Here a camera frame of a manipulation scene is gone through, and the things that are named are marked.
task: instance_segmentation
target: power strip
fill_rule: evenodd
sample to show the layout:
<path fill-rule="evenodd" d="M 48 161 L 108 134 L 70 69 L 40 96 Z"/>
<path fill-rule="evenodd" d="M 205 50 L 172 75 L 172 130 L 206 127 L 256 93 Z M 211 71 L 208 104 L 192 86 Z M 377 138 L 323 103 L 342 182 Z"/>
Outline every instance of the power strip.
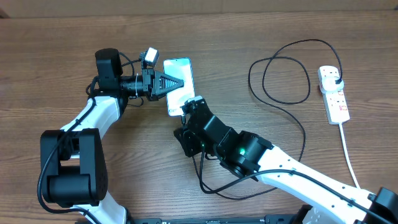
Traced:
<path fill-rule="evenodd" d="M 354 170 L 349 161 L 346 139 L 343 131 L 343 123 L 349 120 L 347 102 L 343 91 L 344 85 L 339 86 L 339 84 L 334 84 L 334 82 L 328 82 L 330 80 L 335 80 L 338 77 L 339 72 L 336 67 L 325 65 L 318 69 L 319 86 L 323 95 L 323 102 L 325 103 L 329 124 L 338 124 L 339 126 L 347 166 L 354 180 L 355 186 L 360 189 Z M 327 83 L 329 86 L 325 88 L 322 83 Z"/>
<path fill-rule="evenodd" d="M 338 69 L 329 65 L 322 66 L 318 70 L 318 77 L 320 88 L 322 88 L 323 79 L 339 77 Z M 322 95 L 329 124 L 340 124 L 349 120 L 347 102 L 343 90 L 326 91 Z"/>

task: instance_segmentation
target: black cable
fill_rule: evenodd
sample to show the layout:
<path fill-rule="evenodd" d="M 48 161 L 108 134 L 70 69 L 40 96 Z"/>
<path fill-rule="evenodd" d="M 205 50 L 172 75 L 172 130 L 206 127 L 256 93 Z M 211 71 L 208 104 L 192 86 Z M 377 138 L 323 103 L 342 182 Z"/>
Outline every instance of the black cable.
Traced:
<path fill-rule="evenodd" d="M 90 89 L 90 86 L 91 86 L 91 83 L 86 87 L 86 94 L 87 94 L 88 96 L 90 96 L 90 93 L 88 92 L 88 89 Z"/>
<path fill-rule="evenodd" d="M 334 48 L 332 45 L 330 45 L 328 42 L 326 42 L 326 41 L 324 41 L 324 40 L 320 40 L 320 39 L 299 40 L 299 41 L 296 41 L 296 42 L 293 42 L 293 43 L 290 43 L 290 44 L 287 44 L 287 45 L 281 47 L 281 48 L 271 57 L 271 59 L 269 60 L 267 66 L 266 66 L 266 69 L 264 70 L 264 76 L 265 76 L 265 74 L 266 74 L 266 72 L 267 72 L 267 69 L 268 69 L 269 64 L 272 62 L 272 60 L 273 60 L 274 58 L 276 58 L 276 56 L 278 55 L 278 53 L 279 53 L 281 50 L 283 50 L 284 48 L 286 48 L 286 47 L 288 47 L 288 46 L 291 46 L 291 45 L 294 45 L 294 44 L 297 44 L 297 43 L 301 43 L 301 42 L 308 42 L 308 41 L 322 42 L 322 43 L 326 44 L 327 46 L 329 46 L 329 48 L 333 51 L 333 53 L 335 54 L 335 56 L 336 56 L 336 58 L 337 58 L 338 65 L 340 66 L 340 78 L 339 78 L 338 80 L 336 80 L 336 84 L 340 84 L 341 81 L 342 81 L 342 79 L 343 79 L 343 67 L 341 66 L 340 58 L 339 58 L 339 56 L 338 56 L 338 54 L 337 54 L 335 48 Z M 268 96 L 269 98 L 271 98 L 272 100 L 278 102 L 277 100 L 273 99 L 270 95 L 268 95 L 267 91 L 265 90 L 265 88 L 264 88 L 264 77 L 262 78 L 262 89 L 265 91 L 265 93 L 267 94 L 267 96 Z"/>
<path fill-rule="evenodd" d="M 96 224 L 101 224 L 96 217 L 91 214 L 88 210 L 84 209 L 84 208 L 69 208 L 69 209 L 63 209 L 63 210 L 59 210 L 59 209 L 52 209 L 50 207 L 48 207 L 43 198 L 42 198 L 42 181 L 44 178 L 44 174 L 45 171 L 47 170 L 47 167 L 50 164 L 50 160 L 52 158 L 52 156 L 55 154 L 55 152 L 57 151 L 59 145 L 65 140 L 65 138 L 72 132 L 72 130 L 74 130 L 90 113 L 91 111 L 94 109 L 94 107 L 96 106 L 96 101 L 95 98 L 93 97 L 92 93 L 94 92 L 94 87 L 95 87 L 95 83 L 98 81 L 98 77 L 94 77 L 93 82 L 88 86 L 91 87 L 91 99 L 93 100 L 93 103 L 91 104 L 91 107 L 88 109 L 88 111 L 86 113 L 83 114 L 83 116 L 81 116 L 79 119 L 76 119 L 75 124 L 73 124 L 64 134 L 63 136 L 57 141 L 57 143 L 55 144 L 55 146 L 53 147 L 49 157 L 47 158 L 47 160 L 45 161 L 45 164 L 43 166 L 43 169 L 40 172 L 39 175 L 39 180 L 37 181 L 37 199 L 40 203 L 40 205 L 42 206 L 42 208 L 50 213 L 55 213 L 55 214 L 64 214 L 64 213 L 70 213 L 70 212 L 82 212 L 83 214 L 86 214 L 93 222 L 95 222 Z"/>
<path fill-rule="evenodd" d="M 207 159 L 207 160 L 217 160 L 217 158 L 214 158 L 214 159 L 209 158 L 209 156 L 208 156 L 207 153 L 205 153 L 205 159 Z"/>
<path fill-rule="evenodd" d="M 131 65 L 131 69 L 132 69 L 132 75 L 131 75 L 131 76 L 135 75 L 135 74 L 136 74 L 136 71 L 134 70 L 134 65 L 133 65 L 133 63 L 140 62 L 141 59 L 137 59 L 137 60 L 131 61 L 131 60 L 129 59 L 129 57 L 127 57 L 124 53 L 119 52 L 119 55 L 122 55 L 122 56 L 128 61 L 128 63 L 122 64 L 122 67 L 124 67 L 124 66 L 126 66 L 126 65 Z"/>
<path fill-rule="evenodd" d="M 320 187 L 324 188 L 325 190 L 329 191 L 330 193 L 336 195 L 336 196 L 339 197 L 340 199 L 342 199 L 342 200 L 348 202 L 350 205 L 352 205 L 352 206 L 354 206 L 354 207 L 356 207 L 356 208 L 358 208 L 358 209 L 360 209 L 360 210 L 366 212 L 367 214 L 373 216 L 374 218 L 377 218 L 378 220 L 381 220 L 381 221 L 383 221 L 384 223 L 390 223 L 389 221 L 387 221 L 387 220 L 384 219 L 383 217 L 381 217 L 381 216 L 375 214 L 374 212 L 370 211 L 369 209 L 364 208 L 362 205 L 356 203 L 353 199 L 350 199 L 350 198 L 348 198 L 348 197 L 345 197 L 344 195 L 342 195 L 342 194 L 340 194 L 339 192 L 333 190 L 333 189 L 330 188 L 329 186 L 327 186 L 327 185 L 321 183 L 320 181 L 314 179 L 313 177 L 310 177 L 310 176 L 308 176 L 308 175 L 306 175 L 306 174 L 303 174 L 303 173 L 301 173 L 301 172 L 297 172 L 296 170 L 285 170 L 285 169 L 264 170 L 264 171 L 256 172 L 255 174 L 251 174 L 251 175 L 245 176 L 245 177 L 243 177 L 243 178 L 241 178 L 241 179 L 235 180 L 235 181 L 233 181 L 233 182 L 231 182 L 231 183 L 229 183 L 229 184 L 227 184 L 227 185 L 225 185 L 225 186 L 223 186 L 223 187 L 220 187 L 220 188 L 218 188 L 218 189 L 216 189 L 216 190 L 206 191 L 206 192 L 204 192 L 204 193 L 206 193 L 206 194 L 217 194 L 218 192 L 220 192 L 220 191 L 222 191 L 222 190 L 225 190 L 225 189 L 227 189 L 228 187 L 231 187 L 231 186 L 233 186 L 233 185 L 235 185 L 235 184 L 238 184 L 238 183 L 240 183 L 240 182 L 242 182 L 242 181 L 244 181 L 244 180 L 246 180 L 246 179 L 249 179 L 249 178 L 251 178 L 251 177 L 255 177 L 255 176 L 257 176 L 257 175 L 262 175 L 262 174 L 275 174 L 275 173 L 286 173 L 286 174 L 289 174 L 289 175 L 297 175 L 297 176 L 303 177 L 303 178 L 305 178 L 305 179 L 307 179 L 307 180 L 313 182 L 314 184 L 319 185 Z"/>
<path fill-rule="evenodd" d="M 134 107 L 140 107 L 142 105 L 144 105 L 144 99 L 142 99 L 142 97 L 139 97 L 141 99 L 141 104 L 140 105 L 129 105 L 128 106 L 134 106 Z"/>
<path fill-rule="evenodd" d="M 306 135 L 306 133 L 305 133 L 304 127 L 303 127 L 302 124 L 298 121 L 298 119 L 297 119 L 294 115 L 292 115 L 291 113 L 289 113 L 287 110 L 285 110 L 285 109 L 283 109 L 283 108 L 281 108 L 281 107 L 279 107 L 279 106 L 276 106 L 276 105 L 267 103 L 267 102 L 265 102 L 264 100 L 260 99 L 260 98 L 254 93 L 254 91 L 253 91 L 253 89 L 252 89 L 251 81 L 250 81 L 250 74 L 251 74 L 251 69 L 253 68 L 253 66 L 254 66 L 255 64 L 257 64 L 257 63 L 259 63 L 259 62 L 262 62 L 262 61 L 265 61 L 265 60 L 269 60 L 267 66 L 266 66 L 266 68 L 265 68 L 265 70 L 264 70 L 264 74 L 263 74 L 263 76 L 262 76 L 262 89 L 264 90 L 264 93 L 265 93 L 270 99 L 272 99 L 273 101 L 278 102 L 278 103 L 281 103 L 281 104 L 285 104 L 285 105 L 294 105 L 294 104 L 303 103 L 304 101 L 306 101 L 306 100 L 308 99 L 308 97 L 309 97 L 310 94 L 311 94 L 311 83 L 310 83 L 310 77 L 308 76 L 307 70 L 305 69 L 304 65 L 303 65 L 300 61 L 298 61 L 297 59 L 294 59 L 294 58 L 291 58 L 291 57 L 278 57 L 277 54 L 278 54 L 281 50 L 283 50 L 284 48 L 286 48 L 286 47 L 288 47 L 288 46 L 290 46 L 290 45 L 297 44 L 297 43 L 301 43 L 301 42 L 308 42 L 308 41 L 318 41 L 318 42 L 322 42 L 322 43 L 326 44 L 327 46 L 329 46 L 329 47 L 332 49 L 333 53 L 336 55 L 337 61 L 338 61 L 339 66 L 340 66 L 340 79 L 336 81 L 336 83 L 340 83 L 340 82 L 341 82 L 341 79 L 342 79 L 342 77 L 343 77 L 343 68 L 342 68 L 342 66 L 341 66 L 340 58 L 339 58 L 339 56 L 337 55 L 337 52 L 336 52 L 336 50 L 333 48 L 333 46 L 331 46 L 328 42 L 325 42 L 324 40 L 318 40 L 318 39 L 300 40 L 300 41 L 296 41 L 296 42 L 287 44 L 287 45 L 283 46 L 282 48 L 280 48 L 272 57 L 264 58 L 264 59 L 260 59 L 260 60 L 255 61 L 255 62 L 250 66 L 249 73 L 248 73 L 248 84 L 249 84 L 249 89 L 250 89 L 251 93 L 254 95 L 254 97 L 257 98 L 260 102 L 262 102 L 262 103 L 264 103 L 264 104 L 266 104 L 266 105 L 269 105 L 269 106 L 271 106 L 271 107 L 277 108 L 278 110 L 281 110 L 281 111 L 287 113 L 287 114 L 288 114 L 290 117 L 292 117 L 292 118 L 297 122 L 297 124 L 300 126 L 300 129 L 302 130 L 302 133 L 303 133 L 303 145 L 302 145 L 302 149 L 301 149 L 301 151 L 300 151 L 300 156 L 298 157 L 298 161 L 299 161 L 299 162 L 301 161 L 301 158 L 302 158 L 302 156 L 303 156 L 304 149 L 305 149 L 305 141 L 306 141 L 306 139 L 307 139 L 307 135 Z M 287 60 L 293 60 L 294 62 L 297 62 L 299 65 L 301 65 L 301 67 L 303 68 L 303 70 L 304 70 L 304 72 L 305 72 L 305 75 L 306 75 L 306 77 L 307 77 L 307 82 L 308 82 L 308 92 L 307 92 L 307 95 L 306 95 L 306 97 L 305 97 L 304 99 L 302 99 L 302 100 L 300 100 L 300 101 L 296 101 L 296 102 L 284 102 L 284 101 L 277 100 L 277 99 L 271 97 L 270 94 L 268 94 L 268 92 L 267 92 L 267 90 L 266 90 L 266 88 L 265 88 L 265 86 L 264 86 L 264 80 L 265 80 L 265 76 L 266 76 L 266 72 L 267 72 L 268 66 L 269 66 L 269 64 L 272 62 L 272 60 L 274 60 L 274 59 L 287 59 Z M 224 162 L 224 161 L 222 160 L 222 158 L 218 155 L 218 153 L 217 153 L 216 150 L 215 150 L 215 156 L 220 160 L 220 162 Z M 203 183 L 203 179 L 202 179 L 201 175 L 200 175 L 200 177 L 199 177 L 199 182 L 200 182 L 200 183 Z M 263 191 L 263 192 L 260 192 L 260 193 L 254 194 L 254 195 L 256 195 L 256 196 L 257 196 L 257 195 L 262 195 L 262 194 L 268 193 L 268 192 L 270 192 L 270 191 L 273 191 L 273 190 L 275 190 L 275 189 L 277 189 L 277 188 L 274 187 L 273 189 L 269 189 L 269 190 L 266 190 L 266 191 Z M 247 198 L 251 198 L 251 197 L 254 196 L 254 195 L 250 195 L 250 196 L 243 197 L 242 200 L 247 199 Z"/>
<path fill-rule="evenodd" d="M 127 63 L 122 64 L 122 67 L 124 67 L 124 66 L 126 66 L 126 65 L 129 65 L 129 64 L 131 64 L 131 63 L 136 63 L 136 62 L 140 62 L 140 61 L 141 61 L 141 59 L 132 60 L 131 62 L 127 62 Z"/>
<path fill-rule="evenodd" d="M 197 173 L 197 177 L 198 177 L 198 179 L 200 180 L 200 176 L 199 176 L 198 168 L 197 168 L 197 163 L 196 163 L 196 161 L 195 161 L 195 157 L 194 157 L 194 156 L 192 156 L 192 160 L 193 160 L 193 166 L 195 167 L 195 172 Z M 212 190 L 212 189 L 211 189 L 209 186 L 207 186 L 203 181 L 202 181 L 202 184 L 203 184 L 207 189 Z M 258 196 L 258 195 L 262 195 L 262 194 L 268 193 L 268 192 L 273 191 L 273 190 L 275 190 L 275 189 L 276 189 L 276 187 L 274 187 L 273 189 L 266 190 L 265 192 L 260 192 L 260 193 L 252 194 L 252 195 L 249 195 L 249 196 L 241 197 L 241 198 L 231 198 L 231 197 L 227 197 L 227 196 L 225 196 L 225 195 L 222 195 L 222 194 L 220 194 L 220 193 L 216 193 L 216 194 L 217 194 L 218 196 L 220 196 L 220 197 L 225 198 L 225 199 L 230 199 L 230 200 L 246 200 L 246 199 L 249 199 L 249 198 Z"/>

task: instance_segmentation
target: wood grain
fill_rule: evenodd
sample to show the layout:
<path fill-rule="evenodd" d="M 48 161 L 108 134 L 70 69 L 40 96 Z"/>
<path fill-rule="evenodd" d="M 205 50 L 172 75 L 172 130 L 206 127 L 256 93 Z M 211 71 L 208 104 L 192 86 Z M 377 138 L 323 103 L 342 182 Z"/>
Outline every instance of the wood grain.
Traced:
<path fill-rule="evenodd" d="M 328 41 L 343 63 L 351 114 L 344 127 L 358 182 L 372 192 L 380 186 L 398 192 L 397 21 L 394 11 L 0 20 L 0 223 L 72 223 L 81 218 L 49 214 L 37 203 L 39 139 L 46 129 L 69 123 L 86 105 L 84 89 L 97 75 L 94 53 L 106 47 L 130 58 L 155 47 L 159 70 L 165 58 L 190 57 L 196 92 L 214 114 L 297 158 L 302 133 L 286 114 L 250 94 L 248 69 L 290 42 Z M 291 46 L 281 55 L 299 59 L 311 78 L 306 102 L 282 106 L 307 132 L 302 162 L 352 185 L 338 127 L 327 123 L 318 91 L 317 68 L 337 66 L 336 59 L 321 43 Z M 261 93 L 264 67 L 259 63 L 253 68 L 252 82 L 257 94 L 270 101 Z M 299 100 L 307 82 L 299 65 L 279 60 L 270 66 L 266 88 L 277 99 Z M 173 137 L 179 124 L 178 118 L 167 116 L 161 99 L 127 108 L 103 138 L 109 191 L 134 217 L 258 217 L 295 213 L 303 204 L 281 190 L 242 202 L 203 194 L 192 160 Z M 204 170 L 210 186 L 234 180 L 216 162 L 206 161 Z M 225 194 L 269 188 L 249 180 Z"/>

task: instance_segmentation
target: white phone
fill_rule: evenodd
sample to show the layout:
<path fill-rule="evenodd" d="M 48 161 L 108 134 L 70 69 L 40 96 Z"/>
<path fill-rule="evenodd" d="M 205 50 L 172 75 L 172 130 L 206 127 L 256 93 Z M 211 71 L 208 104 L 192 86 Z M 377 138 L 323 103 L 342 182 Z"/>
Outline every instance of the white phone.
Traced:
<path fill-rule="evenodd" d="M 184 86 L 167 94 L 167 111 L 170 116 L 181 116 L 183 111 L 181 106 L 195 97 L 193 88 L 193 74 L 191 60 L 189 58 L 175 58 L 163 61 L 163 69 L 166 75 L 182 79 Z"/>

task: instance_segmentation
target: white cable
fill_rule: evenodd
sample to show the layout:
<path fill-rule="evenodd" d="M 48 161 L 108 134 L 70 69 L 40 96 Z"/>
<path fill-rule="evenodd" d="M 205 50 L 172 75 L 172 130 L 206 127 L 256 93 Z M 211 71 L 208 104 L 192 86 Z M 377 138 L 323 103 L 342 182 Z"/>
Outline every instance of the white cable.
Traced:
<path fill-rule="evenodd" d="M 351 162 L 349 161 L 347 145 L 346 145 L 346 138 L 344 137 L 344 131 L 343 131 L 343 124 L 338 123 L 338 127 L 340 128 L 341 142 L 343 143 L 344 155 L 346 156 L 346 161 L 347 161 L 349 172 L 351 173 L 351 176 L 353 177 L 356 188 L 360 189 L 358 181 L 356 180 L 356 177 L 354 174 L 353 167 L 351 166 Z"/>

